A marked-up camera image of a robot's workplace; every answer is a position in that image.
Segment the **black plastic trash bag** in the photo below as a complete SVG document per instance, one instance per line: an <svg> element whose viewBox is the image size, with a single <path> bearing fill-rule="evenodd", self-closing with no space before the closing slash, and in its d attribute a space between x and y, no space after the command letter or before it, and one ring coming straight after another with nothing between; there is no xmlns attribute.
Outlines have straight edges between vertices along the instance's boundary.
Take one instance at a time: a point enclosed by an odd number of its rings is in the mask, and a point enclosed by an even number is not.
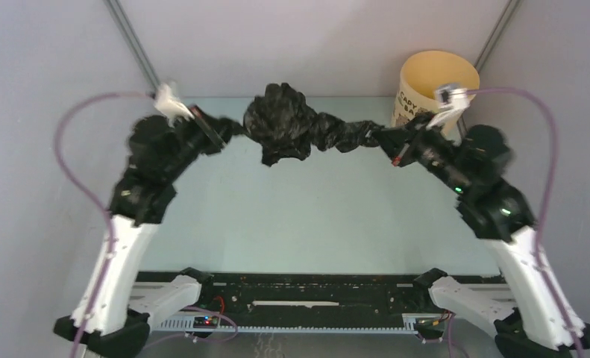
<svg viewBox="0 0 590 358"><path fill-rule="evenodd" d="M273 166L278 161L307 159L316 147L335 148L347 153L359 147L376 148L374 133L384 129L371 120L346 122L326 112L317 112L307 98L288 83L268 84L263 95L248 105L243 127L250 139L262 146L261 162Z"/></svg>

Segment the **yellow capybara trash bin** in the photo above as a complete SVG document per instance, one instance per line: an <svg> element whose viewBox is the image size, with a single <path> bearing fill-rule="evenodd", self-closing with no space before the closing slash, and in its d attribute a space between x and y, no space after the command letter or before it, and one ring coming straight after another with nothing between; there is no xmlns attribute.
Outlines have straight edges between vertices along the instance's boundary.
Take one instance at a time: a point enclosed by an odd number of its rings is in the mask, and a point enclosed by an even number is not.
<svg viewBox="0 0 590 358"><path fill-rule="evenodd" d="M480 75L472 63L456 54L430 50L410 56L399 74L391 126L405 125L419 112L436 113L439 109L434 93L445 84L458 84L476 90Z"/></svg>

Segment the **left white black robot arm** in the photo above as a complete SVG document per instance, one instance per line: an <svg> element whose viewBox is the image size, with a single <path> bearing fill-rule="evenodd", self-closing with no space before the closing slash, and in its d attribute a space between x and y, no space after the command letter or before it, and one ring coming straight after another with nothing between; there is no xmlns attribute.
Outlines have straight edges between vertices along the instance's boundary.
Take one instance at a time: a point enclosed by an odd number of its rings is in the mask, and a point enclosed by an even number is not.
<svg viewBox="0 0 590 358"><path fill-rule="evenodd" d="M81 302L71 315L56 320L54 333L100 357L136 357L148 339L153 314L129 308L128 301L151 236L177 194L174 182L201 155L218 154L233 137L245 134L232 119L191 110L196 119L152 115L135 122L126 168L108 204L57 155L67 178L100 209L106 234Z"/></svg>

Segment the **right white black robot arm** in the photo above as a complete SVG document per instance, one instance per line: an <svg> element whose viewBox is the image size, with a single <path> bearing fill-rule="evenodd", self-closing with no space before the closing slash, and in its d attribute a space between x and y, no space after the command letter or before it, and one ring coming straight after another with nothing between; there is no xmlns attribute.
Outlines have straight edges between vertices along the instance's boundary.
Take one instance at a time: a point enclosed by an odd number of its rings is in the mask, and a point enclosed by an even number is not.
<svg viewBox="0 0 590 358"><path fill-rule="evenodd" d="M577 348L589 349L590 324L567 304L556 304L547 288L556 278L535 247L533 212L503 177L512 159L503 134L476 125L455 144L427 127L431 117L422 113L372 136L395 166L419 163L456 193L457 211L494 257L513 302L496 301L431 269L412 291L415 307L452 312L490 335L504 357L569 357Z"/></svg>

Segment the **right small circuit board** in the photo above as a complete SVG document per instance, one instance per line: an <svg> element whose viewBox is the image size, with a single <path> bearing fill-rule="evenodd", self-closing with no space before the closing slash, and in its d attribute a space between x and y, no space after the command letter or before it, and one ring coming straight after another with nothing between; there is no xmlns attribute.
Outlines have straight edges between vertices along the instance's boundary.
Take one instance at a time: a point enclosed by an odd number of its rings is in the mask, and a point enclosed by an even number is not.
<svg viewBox="0 0 590 358"><path fill-rule="evenodd" d="M435 327L438 326L444 322L446 322L447 319L446 318L433 318L433 319L419 319L416 321L415 326L416 327Z"/></svg>

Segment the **small circuit board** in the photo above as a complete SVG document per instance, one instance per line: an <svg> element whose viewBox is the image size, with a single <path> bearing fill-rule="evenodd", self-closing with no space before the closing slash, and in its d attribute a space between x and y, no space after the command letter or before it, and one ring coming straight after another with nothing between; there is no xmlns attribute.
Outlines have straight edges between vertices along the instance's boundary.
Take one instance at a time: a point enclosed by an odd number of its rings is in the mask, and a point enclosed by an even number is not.
<svg viewBox="0 0 590 358"><path fill-rule="evenodd" d="M218 326L219 318L207 315L197 315L192 323L194 329L216 329Z"/></svg>
<svg viewBox="0 0 590 358"><path fill-rule="evenodd" d="M416 327L435 327L438 326L444 322L446 322L447 319L446 318L433 318L433 319L419 319L416 321L415 326Z"/></svg>

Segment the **left small circuit board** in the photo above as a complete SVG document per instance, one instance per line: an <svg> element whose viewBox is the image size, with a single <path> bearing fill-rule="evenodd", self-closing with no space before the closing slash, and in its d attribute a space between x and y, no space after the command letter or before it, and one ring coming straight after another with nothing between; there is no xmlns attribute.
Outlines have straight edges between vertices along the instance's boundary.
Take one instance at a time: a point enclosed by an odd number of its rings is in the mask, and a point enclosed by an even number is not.
<svg viewBox="0 0 590 358"><path fill-rule="evenodd" d="M218 326L219 318L207 315L197 315L192 323L194 329L216 329Z"/></svg>

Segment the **left aluminium corner post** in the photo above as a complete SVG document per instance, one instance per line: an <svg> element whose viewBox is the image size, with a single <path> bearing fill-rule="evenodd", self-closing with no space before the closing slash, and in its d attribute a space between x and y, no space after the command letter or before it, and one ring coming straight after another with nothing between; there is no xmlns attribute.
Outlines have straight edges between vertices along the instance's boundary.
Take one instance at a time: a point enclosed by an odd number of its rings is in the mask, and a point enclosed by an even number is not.
<svg viewBox="0 0 590 358"><path fill-rule="evenodd" d="M160 84L160 78L150 61L139 36L137 35L131 20L129 19L122 3L119 0L104 0L110 16L122 35L130 53L133 55L136 65L142 73L146 83L152 90L156 90Z"/></svg>

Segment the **aluminium corner post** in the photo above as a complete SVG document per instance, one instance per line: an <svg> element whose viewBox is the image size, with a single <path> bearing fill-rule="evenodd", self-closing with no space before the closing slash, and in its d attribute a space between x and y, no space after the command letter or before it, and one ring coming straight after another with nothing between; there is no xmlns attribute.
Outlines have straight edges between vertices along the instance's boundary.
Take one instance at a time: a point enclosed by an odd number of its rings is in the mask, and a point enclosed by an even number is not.
<svg viewBox="0 0 590 358"><path fill-rule="evenodd" d="M110 16L122 35L130 53L133 55L136 65L142 73L146 83L152 90L156 90L160 84L160 78L150 61L139 36L137 35L131 20L129 19L122 3L119 0L104 0Z"/></svg>
<svg viewBox="0 0 590 358"><path fill-rule="evenodd" d="M496 49L501 37L507 30L522 3L522 0L508 0L506 2L505 7L501 11L498 20L474 63L474 67L479 73L483 71L483 68L491 57L493 51Z"/></svg>

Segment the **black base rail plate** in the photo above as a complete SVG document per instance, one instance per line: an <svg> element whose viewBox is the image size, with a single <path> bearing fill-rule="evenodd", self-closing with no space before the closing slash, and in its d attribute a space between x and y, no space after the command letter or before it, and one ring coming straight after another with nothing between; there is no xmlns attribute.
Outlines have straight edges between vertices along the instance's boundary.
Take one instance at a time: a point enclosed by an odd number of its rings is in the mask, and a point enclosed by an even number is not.
<svg viewBox="0 0 590 358"><path fill-rule="evenodd" d="M419 319L451 317L436 306L422 275L380 274L205 274L193 268L203 288L197 307L221 313L216 329L194 329L200 314L181 310L156 330L191 333L411 333Z"/></svg>

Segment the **right aluminium corner post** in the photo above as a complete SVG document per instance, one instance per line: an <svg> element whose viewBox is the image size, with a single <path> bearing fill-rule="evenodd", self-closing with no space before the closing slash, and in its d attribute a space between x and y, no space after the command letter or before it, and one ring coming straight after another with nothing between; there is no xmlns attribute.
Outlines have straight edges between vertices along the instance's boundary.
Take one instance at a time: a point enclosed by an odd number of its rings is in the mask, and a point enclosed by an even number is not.
<svg viewBox="0 0 590 358"><path fill-rule="evenodd" d="M496 49L501 37L507 30L522 3L522 0L508 0L506 2L505 7L501 11L498 20L474 63L474 67L479 73L483 71L483 68L491 57L493 51Z"/></svg>

